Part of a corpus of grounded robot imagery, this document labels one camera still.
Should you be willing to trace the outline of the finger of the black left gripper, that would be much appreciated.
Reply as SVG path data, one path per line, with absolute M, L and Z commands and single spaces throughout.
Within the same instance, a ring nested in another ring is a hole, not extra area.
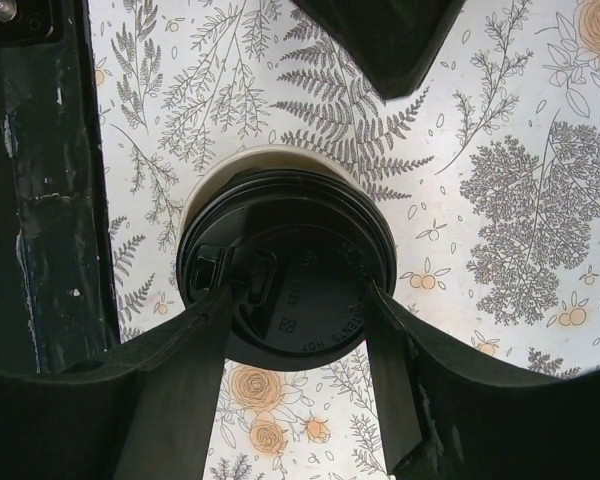
M 295 0 L 353 58 L 379 96 L 420 88 L 463 0 Z

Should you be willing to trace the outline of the white paper coffee cup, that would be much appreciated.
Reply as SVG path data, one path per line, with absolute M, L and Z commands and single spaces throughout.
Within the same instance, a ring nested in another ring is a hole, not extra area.
M 177 242 L 184 236 L 187 224 L 211 199 L 211 197 L 234 177 L 251 171 L 296 169 L 325 174 L 338 178 L 364 192 L 351 173 L 335 160 L 300 147 L 282 144 L 257 146 L 237 151 L 220 161 L 205 173 L 187 196 L 177 229 Z

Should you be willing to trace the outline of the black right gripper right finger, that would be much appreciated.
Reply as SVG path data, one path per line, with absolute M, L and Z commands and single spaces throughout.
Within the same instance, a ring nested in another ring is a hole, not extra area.
M 600 368 L 485 355 L 375 285 L 363 304 L 386 469 L 398 479 L 600 479 Z

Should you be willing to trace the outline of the black plastic cup lid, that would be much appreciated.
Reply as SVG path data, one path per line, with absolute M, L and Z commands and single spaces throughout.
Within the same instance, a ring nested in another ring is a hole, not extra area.
M 186 221 L 176 278 L 188 305 L 230 289 L 230 360 L 309 370 L 363 341 L 366 289 L 394 292 L 396 246 L 378 207 L 346 181 L 255 168 L 213 188 Z

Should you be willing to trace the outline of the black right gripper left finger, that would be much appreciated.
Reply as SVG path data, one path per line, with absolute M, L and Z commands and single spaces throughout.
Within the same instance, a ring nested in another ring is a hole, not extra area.
M 221 287 L 59 374 L 0 371 L 0 479 L 200 479 L 231 326 Z

